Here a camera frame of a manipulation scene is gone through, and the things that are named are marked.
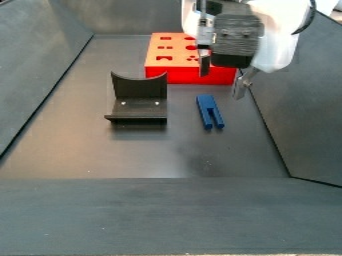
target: blue clip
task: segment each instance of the blue clip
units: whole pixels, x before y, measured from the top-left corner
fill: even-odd
[[[197,101],[198,101],[201,116],[203,119],[205,129],[210,130],[213,128],[211,117],[215,120],[218,128],[222,129],[225,127],[225,122],[221,117],[219,109],[218,109],[217,102],[214,100],[213,95],[201,94],[197,97]]]

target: black holder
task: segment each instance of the black holder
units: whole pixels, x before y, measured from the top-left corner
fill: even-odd
[[[115,91],[115,121],[167,121],[167,73],[149,79],[130,79],[111,72]]]

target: robotic arm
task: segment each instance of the robotic arm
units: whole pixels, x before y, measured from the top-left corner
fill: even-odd
[[[183,0],[182,25],[197,38],[201,76],[210,64],[251,67],[235,82],[234,98],[242,98],[260,71],[272,73],[292,63],[316,7],[314,0]]]

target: metal surface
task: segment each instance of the metal surface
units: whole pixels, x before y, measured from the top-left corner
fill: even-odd
[[[251,68],[247,70],[247,72],[235,80],[234,84],[234,93],[233,93],[233,98],[235,100],[239,100],[245,97],[246,90],[247,88],[251,87],[253,82],[251,78],[257,75],[260,70],[257,68]]]
[[[247,95],[230,86],[169,86],[167,126],[113,126],[110,72],[145,78],[149,36],[95,37],[0,162],[0,178],[288,177]],[[205,131],[197,96],[227,122]]]
[[[0,205],[0,255],[342,254],[342,190],[289,178],[2,180]]]
[[[293,176],[342,186],[342,26],[322,14],[286,70],[258,74],[253,94]]]
[[[0,155],[91,37],[59,1],[0,6]]]
[[[182,32],[181,0],[62,0],[97,34]]]

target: red block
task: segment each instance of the red block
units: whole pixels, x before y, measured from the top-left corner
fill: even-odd
[[[199,77],[195,39],[185,33],[154,33],[145,63],[146,77],[167,71],[170,84],[233,85],[237,68],[210,66],[210,74]]]

